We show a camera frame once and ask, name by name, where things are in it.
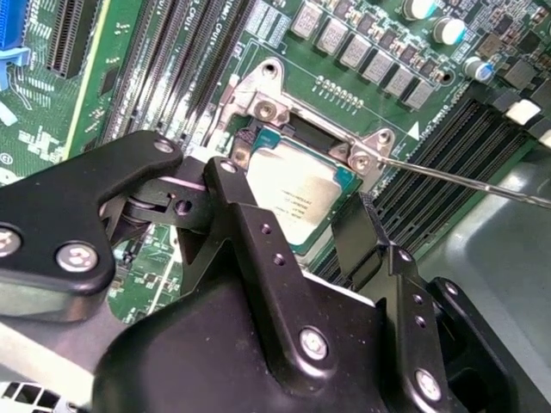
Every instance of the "blue connector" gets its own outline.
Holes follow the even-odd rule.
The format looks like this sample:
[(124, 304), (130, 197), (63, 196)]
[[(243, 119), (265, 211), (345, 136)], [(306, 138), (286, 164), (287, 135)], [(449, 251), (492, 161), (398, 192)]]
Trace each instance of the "blue connector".
[(8, 64), (26, 66), (31, 59), (31, 51), (28, 47), (14, 47), (13, 49), (0, 51), (0, 91), (9, 88)]
[(0, 0), (0, 51), (23, 44), (28, 0)]

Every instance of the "motherboard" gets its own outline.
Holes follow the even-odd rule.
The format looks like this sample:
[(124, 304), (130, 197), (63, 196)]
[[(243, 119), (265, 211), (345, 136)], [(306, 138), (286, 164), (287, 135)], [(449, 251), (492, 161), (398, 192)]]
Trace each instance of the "motherboard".
[[(550, 10), (543, 0), (0, 0), (0, 185), (157, 131), (246, 169), (300, 265), (354, 287), (331, 217), (355, 192), (371, 193), (391, 239), (417, 256), (483, 195), (392, 168), (365, 173), (350, 140), (498, 182), (537, 145), (523, 126), (551, 115)], [(178, 299), (174, 229), (153, 225), (115, 256), (108, 301), (120, 320)]]

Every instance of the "black memory slot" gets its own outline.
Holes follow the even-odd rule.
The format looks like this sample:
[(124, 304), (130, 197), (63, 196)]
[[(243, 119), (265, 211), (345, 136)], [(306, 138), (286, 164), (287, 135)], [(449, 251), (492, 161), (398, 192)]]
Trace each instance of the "black memory slot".
[(126, 104), (130, 90), (133, 89), (132, 80), (135, 69), (139, 66), (140, 60), (144, 59), (142, 52), (145, 50), (147, 29), (156, 10), (157, 0), (146, 0), (143, 2), (138, 20), (136, 21), (136, 28), (133, 31), (132, 41), (128, 48), (124, 65), (121, 68), (122, 76), (120, 76), (115, 86), (110, 114), (103, 128), (103, 143), (118, 138), (123, 124), (127, 121), (125, 119), (127, 117), (127, 108), (124, 108), (123, 104)]
[(195, 119), (198, 120), (207, 109), (214, 97), (218, 82), (232, 59), (235, 46), (245, 30), (255, 4), (255, 0), (241, 0), (234, 4), (228, 12), (226, 25), (219, 40), (215, 43), (213, 51), (207, 56), (206, 63), (196, 79), (197, 86), (191, 96), (186, 118), (195, 115)]
[(170, 53), (176, 44), (178, 35), (182, 28), (182, 22), (184, 21), (190, 4), (190, 0), (177, 0), (171, 5), (170, 21), (165, 30), (164, 38), (155, 53), (155, 59), (152, 63), (151, 69), (149, 70), (144, 88), (141, 90), (138, 104), (134, 109), (135, 116), (133, 118), (132, 125), (129, 127), (130, 132), (143, 129), (145, 116), (147, 115), (147, 111), (151, 105), (153, 94), (158, 86), (159, 78), (164, 73), (164, 68), (167, 64)]
[(171, 93), (168, 104), (161, 115), (161, 120), (164, 124), (159, 126), (159, 129), (166, 132), (172, 122), (178, 105), (189, 92), (192, 80), (196, 74), (197, 68), (201, 62), (203, 53), (210, 40), (210, 36), (214, 31), (218, 16), (220, 15), (224, 2), (220, 0), (211, 0), (208, 2), (207, 9), (201, 17), (199, 27), (195, 32), (193, 44), (189, 49), (189, 53), (184, 60), (184, 64), (180, 68), (175, 88)]

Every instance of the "metal screw head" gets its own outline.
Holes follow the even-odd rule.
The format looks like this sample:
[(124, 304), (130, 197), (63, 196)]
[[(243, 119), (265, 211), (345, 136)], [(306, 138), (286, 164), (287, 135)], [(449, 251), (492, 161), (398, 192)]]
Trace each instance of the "metal screw head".
[(225, 170), (226, 172), (229, 172), (230, 174), (235, 174), (238, 171), (235, 165), (227, 161), (222, 161), (220, 163), (220, 166), (222, 167), (223, 170)]
[(89, 245), (69, 243), (56, 255), (58, 265), (70, 273), (85, 273), (95, 268), (98, 262), (97, 253)]
[(433, 402), (437, 402), (442, 398), (442, 391), (440, 386), (436, 382), (435, 378), (432, 377), (432, 374), (426, 370), (417, 370), (415, 372), (415, 380), (419, 385), (419, 389), (423, 394)]
[(163, 140), (156, 140), (154, 145), (158, 151), (164, 153), (172, 153), (174, 151), (174, 148), (170, 146), (168, 142), (164, 142)]
[(0, 227), (0, 258), (10, 256), (21, 248), (21, 237), (8, 228)]
[(324, 337), (312, 329), (304, 329), (300, 332), (300, 345), (308, 357), (312, 360), (323, 360), (327, 357), (327, 343)]
[(457, 290), (457, 287), (454, 286), (451, 282), (446, 282), (446, 289), (450, 294), (459, 295), (459, 291)]
[(350, 167), (360, 175), (367, 174), (370, 165), (371, 158), (365, 152), (357, 152), (357, 154), (350, 159)]

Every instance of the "capacitor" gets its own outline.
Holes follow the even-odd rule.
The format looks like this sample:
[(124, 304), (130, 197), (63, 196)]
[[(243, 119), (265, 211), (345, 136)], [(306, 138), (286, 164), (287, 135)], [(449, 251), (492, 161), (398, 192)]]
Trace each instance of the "capacitor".
[(438, 43), (453, 46), (463, 40), (465, 32), (467, 32), (467, 25), (463, 20), (446, 16), (436, 21), (432, 35)]
[(404, 0), (402, 10), (407, 20), (424, 20), (434, 13), (436, 2), (434, 0)]
[(467, 59), (463, 66), (463, 71), (467, 77), (477, 82), (486, 83), (493, 77), (493, 65), (484, 60), (472, 57)]

